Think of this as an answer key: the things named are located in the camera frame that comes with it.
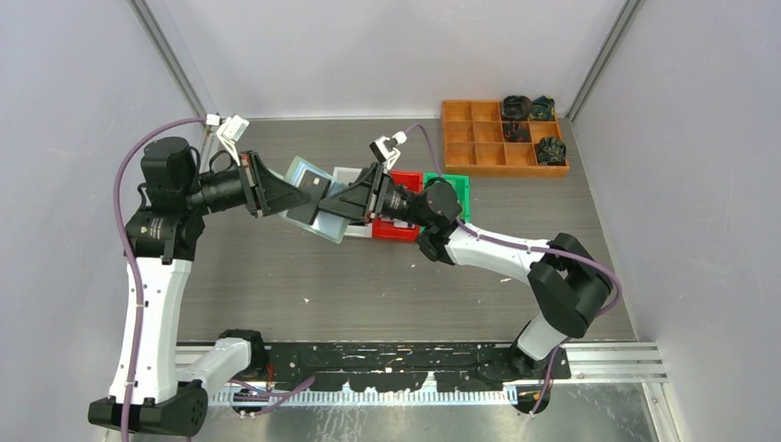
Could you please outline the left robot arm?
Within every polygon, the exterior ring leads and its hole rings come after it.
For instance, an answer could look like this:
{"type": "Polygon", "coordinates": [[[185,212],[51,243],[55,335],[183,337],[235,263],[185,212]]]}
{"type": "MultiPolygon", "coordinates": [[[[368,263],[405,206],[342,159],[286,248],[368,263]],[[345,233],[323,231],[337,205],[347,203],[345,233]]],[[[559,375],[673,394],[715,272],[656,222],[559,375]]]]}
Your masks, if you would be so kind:
{"type": "Polygon", "coordinates": [[[175,356],[184,289],[204,218],[243,207],[275,215],[309,202],[296,186],[245,151],[221,171],[201,171],[197,150],[172,136],[140,145],[141,203],[118,223],[128,261],[128,309],[118,367],[106,397],[88,408],[90,423],[135,434],[191,439],[205,422],[210,397],[237,374],[262,377],[269,355],[258,331],[222,332],[184,369],[175,356]]]}

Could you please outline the green card holder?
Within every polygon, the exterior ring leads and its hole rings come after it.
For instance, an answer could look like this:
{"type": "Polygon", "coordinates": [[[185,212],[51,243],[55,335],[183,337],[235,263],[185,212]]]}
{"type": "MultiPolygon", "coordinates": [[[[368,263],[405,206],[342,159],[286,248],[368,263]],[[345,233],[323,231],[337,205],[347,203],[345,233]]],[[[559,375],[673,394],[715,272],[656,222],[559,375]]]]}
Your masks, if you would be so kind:
{"type": "Polygon", "coordinates": [[[283,211],[280,216],[291,225],[340,244],[348,227],[348,219],[324,212],[319,208],[319,203],[344,190],[347,185],[303,157],[294,158],[285,174],[285,181],[303,191],[309,196],[309,201],[283,211]]]}

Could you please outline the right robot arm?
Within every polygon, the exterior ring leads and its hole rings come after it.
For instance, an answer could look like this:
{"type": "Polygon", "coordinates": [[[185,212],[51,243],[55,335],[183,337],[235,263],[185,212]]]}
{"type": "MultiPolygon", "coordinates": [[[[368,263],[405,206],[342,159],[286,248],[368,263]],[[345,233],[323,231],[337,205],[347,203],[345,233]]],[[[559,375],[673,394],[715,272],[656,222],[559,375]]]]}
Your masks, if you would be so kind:
{"type": "Polygon", "coordinates": [[[614,274],[569,234],[532,240],[465,222],[458,194],[442,177],[415,192],[375,163],[318,207],[353,222],[384,217],[419,226],[415,242],[431,262],[481,268],[528,285],[540,312],[523,327],[505,362],[492,366],[519,378],[536,377],[561,343],[583,337],[619,289],[614,274]]]}

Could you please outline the black credit card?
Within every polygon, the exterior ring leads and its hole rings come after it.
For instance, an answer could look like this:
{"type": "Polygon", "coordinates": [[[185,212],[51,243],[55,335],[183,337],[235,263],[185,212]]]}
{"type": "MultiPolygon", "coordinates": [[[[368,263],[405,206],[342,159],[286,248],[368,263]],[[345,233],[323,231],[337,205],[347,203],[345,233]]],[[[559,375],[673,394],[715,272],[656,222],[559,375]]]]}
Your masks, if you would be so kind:
{"type": "Polygon", "coordinates": [[[312,170],[305,170],[298,188],[303,191],[309,200],[287,211],[289,219],[311,226],[319,212],[319,203],[327,195],[332,181],[312,170]]]}

